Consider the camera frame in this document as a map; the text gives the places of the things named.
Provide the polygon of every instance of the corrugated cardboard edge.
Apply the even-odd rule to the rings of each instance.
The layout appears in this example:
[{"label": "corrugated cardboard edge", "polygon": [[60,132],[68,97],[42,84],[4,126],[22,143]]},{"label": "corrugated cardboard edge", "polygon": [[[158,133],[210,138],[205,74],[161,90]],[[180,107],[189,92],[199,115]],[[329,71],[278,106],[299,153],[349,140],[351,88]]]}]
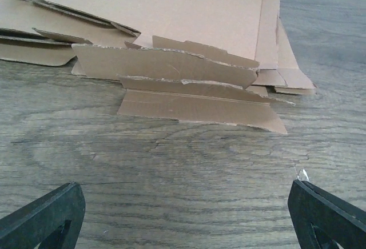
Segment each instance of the corrugated cardboard edge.
[{"label": "corrugated cardboard edge", "polygon": [[63,66],[74,58],[70,46],[0,39],[0,59],[44,66]]},{"label": "corrugated cardboard edge", "polygon": [[42,35],[46,38],[53,39],[55,41],[63,41],[63,42],[68,42],[68,43],[90,44],[90,45],[93,44],[88,39],[83,39],[83,38],[80,38],[80,37],[75,37],[75,36],[71,36],[71,35],[63,35],[63,34],[58,34],[58,33],[54,33],[54,32],[39,30],[35,27],[33,28],[33,30],[36,31],[39,35]]},{"label": "corrugated cardboard edge", "polygon": [[47,7],[49,9],[56,10],[56,11],[60,11],[60,12],[63,12],[65,14],[72,15],[74,17],[82,18],[82,19],[85,19],[87,21],[92,21],[92,22],[107,25],[107,26],[114,26],[116,29],[119,29],[123,32],[126,32],[126,33],[128,33],[128,34],[130,34],[131,36],[134,36],[134,37],[136,37],[136,34],[140,34],[140,32],[138,30],[136,30],[132,27],[128,27],[128,26],[125,26],[125,25],[122,25],[122,24],[116,23],[116,22],[111,22],[110,20],[100,18],[100,17],[95,16],[93,14],[89,14],[89,13],[86,13],[86,12],[83,12],[83,11],[75,10],[75,9],[69,8],[67,6],[59,5],[59,4],[51,2],[51,1],[38,0],[38,1],[33,1],[33,2],[36,3],[37,5],[44,6],[44,7]]},{"label": "corrugated cardboard edge", "polygon": [[[147,65],[149,66],[154,65],[159,60],[161,60],[161,66],[160,69],[158,70],[160,71],[160,74],[162,76],[156,78],[169,79],[168,76],[164,77],[164,75],[169,74],[173,76],[176,75],[180,76],[182,75],[181,74],[182,71],[187,74],[189,72],[188,67],[194,67],[194,72],[203,71],[202,74],[206,73],[205,74],[206,77],[214,77],[208,80],[230,83],[233,85],[242,86],[243,88],[247,88],[258,77],[257,69],[232,66],[227,63],[216,62],[210,59],[206,59],[202,55],[192,54],[181,50],[154,49],[147,47],[143,47],[136,50],[136,49],[123,49],[118,47],[103,47],[96,45],[78,45],[78,44],[73,44],[72,48],[76,53],[77,57],[79,58],[82,68],[84,69],[86,75],[89,78],[114,80],[116,79],[117,74],[148,76],[147,73],[137,73],[136,71],[147,71],[150,69],[150,67],[147,67]],[[171,65],[170,63],[166,62],[166,59],[169,59],[171,63],[176,64]],[[144,65],[135,65],[134,63],[136,62],[136,60],[140,60],[140,63],[143,63]],[[202,68],[196,69],[194,65],[186,66],[185,62],[189,60],[191,61],[191,63],[195,63],[196,66]],[[209,72],[204,72],[203,69],[205,69],[208,66],[214,68],[211,68],[211,71]],[[124,74],[119,72],[123,71],[122,69],[125,69],[124,67],[127,67],[129,69],[128,71],[134,71],[134,74]],[[187,76],[185,79],[197,79],[197,78]]]},{"label": "corrugated cardboard edge", "polygon": [[117,113],[182,122],[243,125],[287,134],[280,117],[266,103],[127,89]]},{"label": "corrugated cardboard edge", "polygon": [[262,0],[255,60],[260,69],[277,69],[279,65],[278,19],[280,0]]}]

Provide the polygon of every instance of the cardboard flap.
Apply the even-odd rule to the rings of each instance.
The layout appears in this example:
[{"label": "cardboard flap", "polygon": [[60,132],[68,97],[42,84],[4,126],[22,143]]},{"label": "cardboard flap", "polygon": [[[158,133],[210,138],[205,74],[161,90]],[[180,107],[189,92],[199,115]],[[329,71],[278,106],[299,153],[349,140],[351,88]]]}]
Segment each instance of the cardboard flap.
[{"label": "cardboard flap", "polygon": [[286,81],[287,87],[293,89],[315,89],[313,82],[300,69],[277,69]]},{"label": "cardboard flap", "polygon": [[250,91],[250,92],[254,92],[263,97],[268,97],[267,88],[265,86],[251,85],[246,90]]},{"label": "cardboard flap", "polygon": [[83,76],[85,77],[85,72],[82,69],[81,63],[79,60],[76,61],[76,63],[74,64],[73,69],[71,70],[71,74],[76,75],[76,76]]},{"label": "cardboard flap", "polygon": [[287,86],[285,80],[277,70],[262,69],[259,72],[258,79],[253,85],[262,86]]},{"label": "cardboard flap", "polygon": [[260,69],[277,69],[279,45],[277,42],[280,0],[262,0],[255,60]]},{"label": "cardboard flap", "polygon": [[35,65],[62,66],[75,57],[70,46],[0,39],[0,59]]},{"label": "cardboard flap", "polygon": [[279,68],[299,69],[281,19],[279,19]]},{"label": "cardboard flap", "polygon": [[242,58],[227,51],[213,46],[202,45],[196,42],[179,42],[172,39],[153,36],[153,47],[182,50],[194,54],[203,55],[205,58],[212,59],[217,62],[224,62],[230,65],[242,66],[246,68],[257,68],[259,63],[251,59]]},{"label": "cardboard flap", "polygon": [[198,42],[255,59],[262,0],[118,0],[124,2],[117,7],[106,6],[116,0],[47,1],[145,34]]},{"label": "cardboard flap", "polygon": [[240,87],[225,85],[210,81],[167,81],[162,79],[150,79],[147,77],[123,77],[118,76],[123,87],[140,91],[154,91],[165,93],[186,94],[221,99],[232,99],[257,103],[293,103],[280,99],[268,98],[254,92],[243,90]]},{"label": "cardboard flap", "polygon": [[136,50],[93,45],[72,47],[90,78],[116,80],[119,74],[171,81],[215,81],[247,88],[258,77],[257,69],[231,66],[178,50]]},{"label": "cardboard flap", "polygon": [[265,103],[127,90],[118,114],[183,122],[246,125],[287,133],[279,116]]},{"label": "cardboard flap", "polygon": [[70,46],[70,43],[67,42],[56,42],[51,39],[35,39],[35,38],[24,38],[24,37],[12,37],[0,35],[0,39],[6,39],[8,41],[17,41],[17,42],[29,42],[29,43],[41,43],[43,45],[66,45]]},{"label": "cardboard flap", "polygon": [[39,30],[37,28],[33,28],[34,31],[36,31],[39,35],[42,35],[44,37],[53,39],[55,41],[63,41],[63,42],[69,42],[69,43],[88,43],[93,44],[92,42],[88,41],[87,39],[83,39],[80,37],[70,36],[70,35],[62,35],[54,32],[48,32]]},{"label": "cardboard flap", "polygon": [[45,7],[47,9],[53,10],[53,11],[57,11],[66,15],[70,15],[72,17],[76,17],[79,19],[83,19],[84,21],[88,21],[88,22],[92,22],[95,23],[97,25],[103,25],[106,27],[110,27],[112,26],[111,23],[100,20],[98,18],[94,18],[93,16],[89,16],[87,14],[81,14],[75,11],[71,11],[70,9],[67,8],[63,8],[62,6],[55,6],[52,4],[48,4],[48,3],[44,3],[44,2],[40,2],[40,1],[31,1],[33,4],[40,6],[40,7]]},{"label": "cardboard flap", "polygon": [[285,87],[275,87],[274,90],[277,93],[288,95],[316,95],[315,89],[293,89]]}]

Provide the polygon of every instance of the cardboard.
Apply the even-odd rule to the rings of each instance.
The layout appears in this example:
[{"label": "cardboard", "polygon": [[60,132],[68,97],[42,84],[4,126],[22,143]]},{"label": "cardboard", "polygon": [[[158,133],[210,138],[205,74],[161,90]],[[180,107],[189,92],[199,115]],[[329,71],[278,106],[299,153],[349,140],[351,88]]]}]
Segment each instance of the cardboard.
[{"label": "cardboard", "polygon": [[308,95],[315,93],[316,86],[299,69],[295,55],[292,51],[288,36],[279,19],[279,67],[277,70],[261,70],[258,80],[254,85],[274,86],[279,88],[277,92],[297,92]]},{"label": "cardboard", "polygon": [[269,98],[268,96],[260,95],[249,90],[243,90],[241,87],[212,81],[184,79],[181,81],[170,81],[167,79],[151,79],[141,76],[117,76],[126,89],[234,99],[237,101],[257,103],[287,103],[295,105],[292,102],[287,102],[282,99]]},{"label": "cardboard", "polygon": [[179,50],[76,44],[72,48],[89,78],[116,80],[120,74],[180,81],[194,77],[198,81],[227,83],[245,89],[258,77],[257,69],[232,66]]},{"label": "cardboard", "polygon": [[228,85],[120,77],[127,89],[121,115],[168,118],[183,122],[247,125],[286,134],[268,99]]},{"label": "cardboard", "polygon": [[70,46],[0,39],[0,59],[44,66],[62,66],[74,58]]},{"label": "cardboard", "polygon": [[0,28],[33,35],[43,35],[58,41],[93,43],[125,47],[125,41],[135,38],[113,26],[99,26],[39,7],[32,1],[1,0]]},{"label": "cardboard", "polygon": [[315,95],[315,89],[292,89],[285,87],[275,87],[274,90],[276,93],[280,94],[288,94],[288,95]]},{"label": "cardboard", "polygon": [[250,91],[250,92],[254,92],[254,93],[264,96],[264,97],[268,97],[267,88],[265,88],[264,86],[251,85],[246,90]]},{"label": "cardboard", "polygon": [[287,134],[279,116],[265,103],[127,90],[118,114],[181,122],[246,125]]},{"label": "cardboard", "polygon": [[142,34],[214,46],[252,60],[260,58],[261,68],[277,68],[279,0],[43,1]]},{"label": "cardboard", "polygon": [[[296,89],[299,94],[310,94],[316,88],[312,81],[299,69],[295,55],[289,43],[288,36],[279,19],[279,68],[277,70],[261,69],[258,79],[253,83],[257,86],[275,86]],[[243,65],[243,58],[227,54],[223,50],[215,49],[212,46],[203,46],[192,42],[179,42],[157,36],[141,35],[133,43],[126,43],[131,49],[145,47],[167,47],[183,51],[198,50],[206,57],[223,62],[234,62],[236,65]]]}]

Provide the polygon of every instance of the wooden surface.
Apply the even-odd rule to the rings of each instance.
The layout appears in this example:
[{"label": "wooden surface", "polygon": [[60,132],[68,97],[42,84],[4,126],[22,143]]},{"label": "wooden surface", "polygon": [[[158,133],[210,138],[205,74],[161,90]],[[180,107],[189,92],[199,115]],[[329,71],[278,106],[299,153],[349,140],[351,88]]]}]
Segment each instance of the wooden surface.
[{"label": "wooden surface", "polygon": [[366,0],[281,0],[316,96],[276,105],[289,134],[117,116],[119,84],[0,62],[0,216],[82,184],[77,248],[299,248],[296,178],[366,210]]}]

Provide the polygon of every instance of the torn cardboard edge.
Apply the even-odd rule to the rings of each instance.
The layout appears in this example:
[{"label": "torn cardboard edge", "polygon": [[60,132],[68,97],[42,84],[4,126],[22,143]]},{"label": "torn cardboard edge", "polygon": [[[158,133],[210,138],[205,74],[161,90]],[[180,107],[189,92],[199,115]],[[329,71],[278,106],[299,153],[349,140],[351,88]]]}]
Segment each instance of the torn cardboard edge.
[{"label": "torn cardboard edge", "polygon": [[109,23],[109,22],[102,21],[98,18],[93,18],[91,16],[88,16],[87,14],[82,15],[82,14],[72,12],[69,9],[64,9],[62,6],[58,7],[56,5],[52,5],[51,3],[42,2],[43,0],[22,0],[22,1],[31,2],[34,5],[37,5],[37,6],[40,6],[40,7],[45,7],[47,9],[54,10],[54,11],[57,11],[57,12],[60,12],[60,13],[64,13],[64,14],[70,15],[72,17],[83,19],[84,21],[93,22],[97,25],[112,26],[111,23]]},{"label": "torn cardboard edge", "polygon": [[20,30],[0,28],[0,35],[8,37],[26,38],[26,39],[47,39],[42,35],[30,34]]},{"label": "torn cardboard edge", "polygon": [[257,103],[286,103],[294,106],[293,102],[263,96],[252,91],[244,90],[240,86],[229,85],[215,81],[151,79],[140,76],[117,75],[125,89],[140,91],[154,91],[161,93],[175,93],[192,96],[231,99],[235,101]]},{"label": "torn cardboard edge", "polygon": [[154,48],[182,50],[189,53],[200,54],[213,61],[246,68],[258,68],[260,65],[257,61],[228,54],[226,50],[214,46],[203,45],[191,41],[179,42],[158,36],[152,36],[152,40]]},{"label": "torn cardboard edge", "polygon": [[316,95],[315,89],[293,89],[286,87],[274,87],[276,93],[287,95]]},{"label": "torn cardboard edge", "polygon": [[37,32],[39,35],[44,36],[46,38],[49,39],[53,39],[55,41],[62,41],[65,43],[81,43],[81,44],[90,44],[92,45],[93,43],[91,41],[89,41],[88,39],[83,39],[80,37],[75,37],[75,36],[71,36],[71,35],[65,35],[65,34],[59,34],[59,33],[54,33],[54,32],[49,32],[49,31],[43,31],[43,30],[39,30],[37,28],[33,28],[33,30],[35,32]]},{"label": "torn cardboard edge", "polygon": [[44,45],[66,45],[71,46],[71,43],[66,42],[56,42],[51,39],[34,39],[34,38],[23,38],[23,37],[10,37],[0,35],[0,39],[6,39],[8,41],[17,41],[17,42],[29,42],[29,43],[42,43]]},{"label": "torn cardboard edge", "polygon": [[77,44],[72,44],[72,48],[89,78],[115,80],[119,74],[173,81],[192,79],[228,83],[245,89],[258,77],[258,69],[216,62],[181,50]]},{"label": "torn cardboard edge", "polygon": [[[62,6],[62,5],[57,4],[55,2],[52,2],[52,1],[46,1],[46,0],[41,0],[41,1],[42,2],[45,2],[45,3],[48,3],[48,4],[54,4],[54,5],[58,6],[58,7],[64,8],[64,9],[67,8],[68,10],[72,10],[74,12],[78,12],[78,10],[71,9],[68,6]],[[272,16],[273,18],[271,18],[271,24],[269,24],[269,22],[266,21],[266,24],[263,26],[263,27],[269,27],[269,26],[272,26],[273,25],[273,29],[267,29],[266,28],[266,29],[259,29],[258,30],[258,33],[259,33],[258,34],[259,41],[261,41],[260,40],[260,38],[262,38],[261,35],[263,35],[263,37],[267,37],[268,34],[272,34],[273,35],[273,37],[271,37],[272,39],[270,40],[270,44],[273,45],[273,48],[266,48],[265,50],[263,50],[263,52],[262,52],[262,57],[263,58],[266,58],[266,56],[269,56],[269,53],[273,53],[271,55],[271,58],[273,58],[273,56],[277,56],[277,51],[276,50],[278,49],[278,45],[277,45],[277,42],[276,42],[276,29],[277,29],[276,27],[277,27],[277,17],[278,17],[278,14],[279,14],[279,0],[276,0],[275,3],[278,3],[278,8],[275,10],[275,12],[273,11],[273,8],[275,8],[275,6],[272,3],[270,5],[268,5],[268,6],[263,6],[262,7],[265,12],[263,12],[261,14],[261,18],[263,18],[263,16],[266,15],[266,14],[269,14],[271,16],[273,15]],[[98,17],[98,16],[96,16],[94,14],[89,14],[89,15],[91,15],[91,16],[93,16],[95,18],[102,19],[104,21],[110,22],[109,20],[107,20],[105,18]],[[120,25],[120,24],[118,24],[118,26],[122,26],[122,27],[124,27],[124,29],[127,29],[127,30],[130,30],[130,31],[134,32],[134,33],[132,33],[134,35],[136,35],[136,33],[138,33],[138,30],[133,30],[133,28],[128,27],[126,25]],[[272,64],[269,63],[269,62],[267,62],[266,59],[261,59],[261,66],[260,66],[260,68],[266,68],[266,69],[267,68],[271,68],[271,69],[275,69],[275,68],[277,68],[277,65],[278,65],[278,59],[275,59],[275,62],[272,63]]]},{"label": "torn cardboard edge", "polygon": [[140,34],[140,32],[132,27],[128,27],[125,25],[120,25],[119,23],[115,23],[113,21],[109,21],[107,19],[100,18],[98,16],[95,16],[93,14],[89,14],[80,10],[74,10],[67,6],[62,6],[54,2],[46,1],[46,0],[38,0],[38,1],[32,1],[35,4],[39,6],[44,6],[52,10],[60,11],[65,14],[72,15],[77,18],[85,19],[87,21],[91,21],[100,25],[107,25],[107,26],[113,26],[116,29],[119,29],[123,32],[126,32],[130,34],[131,36],[136,37],[136,35]]},{"label": "torn cardboard edge", "polygon": [[75,57],[67,45],[0,39],[0,59],[43,66],[63,66]]},{"label": "torn cardboard edge", "polygon": [[118,114],[180,122],[243,125],[287,134],[268,103],[127,89]]}]

